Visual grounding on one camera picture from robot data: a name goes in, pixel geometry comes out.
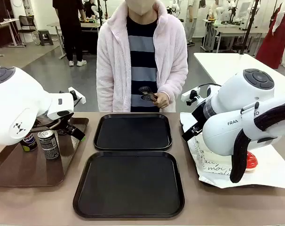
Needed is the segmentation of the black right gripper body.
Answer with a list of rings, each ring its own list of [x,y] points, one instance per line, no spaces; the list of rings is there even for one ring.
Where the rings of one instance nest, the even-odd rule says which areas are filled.
[[[205,122],[207,121],[207,118],[203,112],[204,105],[205,103],[200,103],[192,112],[193,117],[197,120],[197,123],[195,123],[195,127],[197,127],[197,129],[202,129]]]

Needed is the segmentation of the person's left hand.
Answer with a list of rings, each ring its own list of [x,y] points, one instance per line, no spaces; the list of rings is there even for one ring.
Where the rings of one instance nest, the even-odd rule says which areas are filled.
[[[169,97],[164,92],[159,92],[155,94],[157,96],[157,100],[154,102],[154,105],[160,109],[163,109],[169,106]]]

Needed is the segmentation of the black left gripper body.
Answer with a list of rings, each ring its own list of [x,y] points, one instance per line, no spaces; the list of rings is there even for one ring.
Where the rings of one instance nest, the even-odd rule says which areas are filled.
[[[54,125],[52,125],[52,130],[57,132],[58,129],[64,129],[67,132],[67,127],[69,125],[71,125],[70,124],[70,118],[71,118],[71,116],[64,116],[62,118],[59,118],[56,121],[56,123]]]

